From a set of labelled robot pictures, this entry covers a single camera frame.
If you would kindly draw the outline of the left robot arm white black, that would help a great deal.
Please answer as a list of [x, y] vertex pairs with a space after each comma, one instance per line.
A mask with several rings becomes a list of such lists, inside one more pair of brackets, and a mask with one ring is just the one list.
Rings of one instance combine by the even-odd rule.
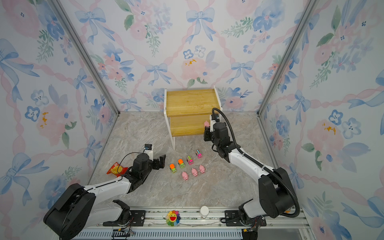
[[[115, 197], [129, 194], [140, 187], [153, 170], [165, 166], [166, 155], [150, 159], [149, 154], [139, 154], [127, 172], [101, 184], [70, 185], [44, 216], [44, 223], [61, 240], [71, 240], [83, 229], [107, 224], [109, 227], [126, 227], [132, 221], [130, 207]], [[101, 203], [113, 199], [112, 205]]]

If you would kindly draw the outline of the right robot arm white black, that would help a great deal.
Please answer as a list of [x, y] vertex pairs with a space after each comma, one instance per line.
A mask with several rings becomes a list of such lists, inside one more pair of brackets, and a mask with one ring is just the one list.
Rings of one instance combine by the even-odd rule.
[[246, 153], [230, 139], [231, 128], [226, 123], [204, 123], [204, 141], [212, 142], [215, 152], [228, 163], [237, 166], [258, 183], [259, 197], [239, 206], [238, 220], [244, 226], [260, 224], [263, 217], [295, 218], [300, 214], [298, 198], [288, 173], [273, 169]]

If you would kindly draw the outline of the pink toy truck blue top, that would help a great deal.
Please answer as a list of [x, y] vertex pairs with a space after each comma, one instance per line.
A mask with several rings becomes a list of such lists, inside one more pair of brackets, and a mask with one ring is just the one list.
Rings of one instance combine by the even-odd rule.
[[203, 156], [199, 149], [196, 150], [196, 155], [197, 155], [198, 159], [202, 158], [202, 156]]

